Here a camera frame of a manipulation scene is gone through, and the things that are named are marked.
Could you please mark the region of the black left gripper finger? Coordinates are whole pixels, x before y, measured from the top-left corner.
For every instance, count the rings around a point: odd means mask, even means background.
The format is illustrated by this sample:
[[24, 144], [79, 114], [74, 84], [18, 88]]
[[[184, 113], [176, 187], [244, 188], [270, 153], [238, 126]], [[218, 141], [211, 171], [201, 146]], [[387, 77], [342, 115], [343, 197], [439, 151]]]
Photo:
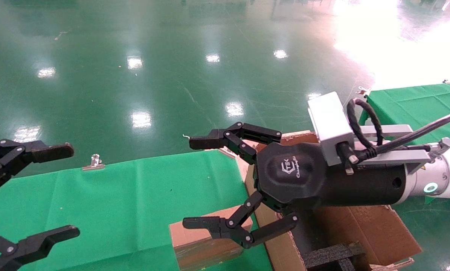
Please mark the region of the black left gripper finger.
[[48, 146], [37, 140], [20, 143], [0, 140], [0, 187], [31, 163], [45, 163], [74, 156], [70, 143]]
[[0, 271], [17, 271], [24, 265], [44, 259], [55, 244], [79, 235], [80, 230], [72, 225], [34, 234], [17, 243], [0, 235]]

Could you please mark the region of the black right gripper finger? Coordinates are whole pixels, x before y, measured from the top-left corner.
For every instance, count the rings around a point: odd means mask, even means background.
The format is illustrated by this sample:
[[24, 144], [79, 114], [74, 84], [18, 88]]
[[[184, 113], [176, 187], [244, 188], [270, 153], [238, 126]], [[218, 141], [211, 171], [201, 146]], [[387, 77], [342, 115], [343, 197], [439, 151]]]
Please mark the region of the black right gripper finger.
[[226, 129], [213, 129], [204, 137], [190, 137], [189, 146], [193, 150], [221, 149], [226, 147], [248, 164], [256, 163], [256, 149], [244, 142], [250, 140], [261, 144], [281, 142], [280, 131], [236, 122]]
[[182, 226], [186, 229], [206, 229], [213, 239], [230, 239], [241, 247], [249, 249], [288, 233], [296, 227], [299, 221], [297, 214], [292, 212], [256, 230], [246, 230], [243, 227], [244, 222], [265, 200], [266, 198], [261, 192], [254, 192], [230, 218], [219, 216], [186, 217], [182, 220]]

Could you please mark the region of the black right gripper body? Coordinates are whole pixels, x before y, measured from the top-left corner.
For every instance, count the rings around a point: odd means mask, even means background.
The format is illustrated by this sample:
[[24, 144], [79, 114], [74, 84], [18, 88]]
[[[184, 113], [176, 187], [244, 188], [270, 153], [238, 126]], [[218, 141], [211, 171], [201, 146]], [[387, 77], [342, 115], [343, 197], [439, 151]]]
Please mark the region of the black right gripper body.
[[404, 165], [367, 166], [347, 175], [343, 165], [328, 165], [317, 143], [271, 143], [256, 154], [255, 187], [277, 212], [396, 204], [406, 178]]

